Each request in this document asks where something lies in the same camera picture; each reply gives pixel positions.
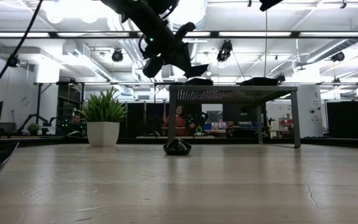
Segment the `black wall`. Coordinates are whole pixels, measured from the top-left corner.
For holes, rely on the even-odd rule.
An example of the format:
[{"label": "black wall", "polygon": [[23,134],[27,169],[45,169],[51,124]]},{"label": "black wall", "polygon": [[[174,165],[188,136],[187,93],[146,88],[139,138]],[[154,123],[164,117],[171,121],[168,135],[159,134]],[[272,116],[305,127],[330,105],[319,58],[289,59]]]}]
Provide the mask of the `black wall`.
[{"label": "black wall", "polygon": [[332,138],[358,138],[358,101],[328,102],[328,131]]}]

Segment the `fluorescent light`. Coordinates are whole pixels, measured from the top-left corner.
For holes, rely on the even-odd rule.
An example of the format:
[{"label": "fluorescent light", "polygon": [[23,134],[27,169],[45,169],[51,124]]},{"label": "fluorescent light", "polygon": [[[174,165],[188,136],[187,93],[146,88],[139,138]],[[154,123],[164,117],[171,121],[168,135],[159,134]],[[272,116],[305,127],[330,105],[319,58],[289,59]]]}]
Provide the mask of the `fluorescent light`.
[{"label": "fluorescent light", "polygon": [[58,32],[59,37],[129,37],[128,32]]},{"label": "fluorescent light", "polygon": [[118,85],[154,85],[152,82],[119,82]]},{"label": "fluorescent light", "polygon": [[210,32],[188,32],[186,37],[209,37]]},{"label": "fluorescent light", "polygon": [[219,32],[220,37],[289,37],[291,32]]},{"label": "fluorescent light", "polygon": [[358,32],[301,32],[300,37],[358,37]]},{"label": "fluorescent light", "polygon": [[85,83],[85,85],[111,85],[111,83]]},{"label": "fluorescent light", "polygon": [[287,95],[285,95],[285,96],[281,96],[280,98],[281,99],[284,99],[284,98],[286,98],[286,97],[288,97],[288,96],[290,96],[291,95],[291,93],[289,93],[289,94],[287,94]]},{"label": "fluorescent light", "polygon": [[192,44],[205,44],[208,43],[207,40],[189,40],[189,39],[183,39],[184,43],[192,43]]},{"label": "fluorescent light", "polygon": [[[0,37],[22,37],[24,32],[0,32]],[[49,37],[47,32],[31,32],[27,37]]]}]

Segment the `ceiling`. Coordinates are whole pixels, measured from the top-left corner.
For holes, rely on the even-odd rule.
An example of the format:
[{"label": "ceiling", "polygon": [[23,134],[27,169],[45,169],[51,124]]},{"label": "ceiling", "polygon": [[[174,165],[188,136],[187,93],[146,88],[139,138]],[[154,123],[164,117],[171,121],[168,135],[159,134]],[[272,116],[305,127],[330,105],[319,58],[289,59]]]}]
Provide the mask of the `ceiling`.
[{"label": "ceiling", "polygon": [[[111,30],[108,21],[113,20],[114,12],[99,1],[92,1],[90,10],[98,12],[98,19],[94,23],[83,22],[74,12],[68,12],[68,18],[64,18],[58,24],[49,22],[47,11],[54,3],[44,1],[42,10],[33,25],[33,31],[106,31]],[[358,1],[347,1],[347,7],[340,9],[342,1],[326,0],[284,0],[284,2],[268,10],[267,14],[259,11],[259,1],[253,1],[251,7],[247,7],[248,1],[236,0],[209,0],[204,8],[205,17],[203,30],[358,30]],[[1,0],[0,3],[0,31],[24,31],[32,17],[37,1]],[[136,26],[125,23],[124,28],[136,30]],[[291,80],[298,67],[294,62],[302,61],[307,55],[316,52],[329,44],[334,45],[342,40],[333,39],[232,39],[233,54],[226,62],[226,66],[218,66],[216,52],[220,48],[222,39],[198,39],[195,63],[209,63],[211,77],[219,82],[241,81],[248,77],[263,76],[272,77],[280,72],[285,74],[287,80]],[[0,40],[0,48],[17,45],[18,40]],[[50,55],[67,65],[61,76],[93,77],[91,71],[81,65],[70,64],[62,56],[62,44],[64,40],[29,39],[24,42],[24,47],[39,47]],[[132,73],[133,62],[124,52],[124,60],[112,62],[111,53],[115,48],[124,48],[122,41],[117,39],[80,39],[78,45],[86,44],[91,49],[91,58],[112,76],[116,73]],[[331,61],[320,61],[307,65],[306,71],[317,68],[324,81],[331,81],[334,74],[352,74],[358,71],[358,43],[349,46],[345,50],[346,59],[337,62],[335,69]],[[163,78],[179,77],[180,71],[164,68]],[[133,76],[120,75],[120,81],[133,81]],[[347,82],[358,82],[358,74],[349,77]]]}]

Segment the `desk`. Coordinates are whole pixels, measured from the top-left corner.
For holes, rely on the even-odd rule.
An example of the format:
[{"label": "desk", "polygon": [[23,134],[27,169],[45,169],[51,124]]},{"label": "desk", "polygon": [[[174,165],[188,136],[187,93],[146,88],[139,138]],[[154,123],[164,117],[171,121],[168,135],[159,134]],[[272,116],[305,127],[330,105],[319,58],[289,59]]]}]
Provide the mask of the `desk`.
[{"label": "desk", "polygon": [[[168,139],[168,136],[137,136],[137,139]],[[214,136],[179,136],[180,139],[214,139]]]},{"label": "desk", "polygon": [[[242,104],[256,106],[257,114],[261,113],[261,105],[291,94],[292,118],[295,148],[301,147],[298,114],[298,87],[296,86],[169,86],[169,113],[175,114],[177,103],[197,104]],[[169,117],[168,141],[175,139],[175,117]],[[258,140],[262,139],[262,116],[258,116]]]}]

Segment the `robotic arm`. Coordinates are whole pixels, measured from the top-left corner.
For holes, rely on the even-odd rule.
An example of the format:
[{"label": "robotic arm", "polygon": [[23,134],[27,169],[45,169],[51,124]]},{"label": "robotic arm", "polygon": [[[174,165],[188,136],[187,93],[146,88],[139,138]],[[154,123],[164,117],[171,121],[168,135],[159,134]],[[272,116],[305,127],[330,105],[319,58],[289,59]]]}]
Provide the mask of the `robotic arm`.
[{"label": "robotic arm", "polygon": [[[260,0],[262,3],[260,10],[265,11],[281,1]],[[167,27],[168,21],[164,20],[178,6],[179,0],[101,0],[101,2],[120,14],[122,22],[131,19],[143,32],[147,47],[140,51],[143,57],[148,59],[143,69],[146,77],[153,78],[162,66],[167,64],[182,69],[187,78],[198,77],[207,71],[208,65],[191,66],[188,44],[182,41],[188,32],[195,29],[195,25],[189,22],[174,34]],[[161,18],[159,15],[164,12],[167,13]]]}]

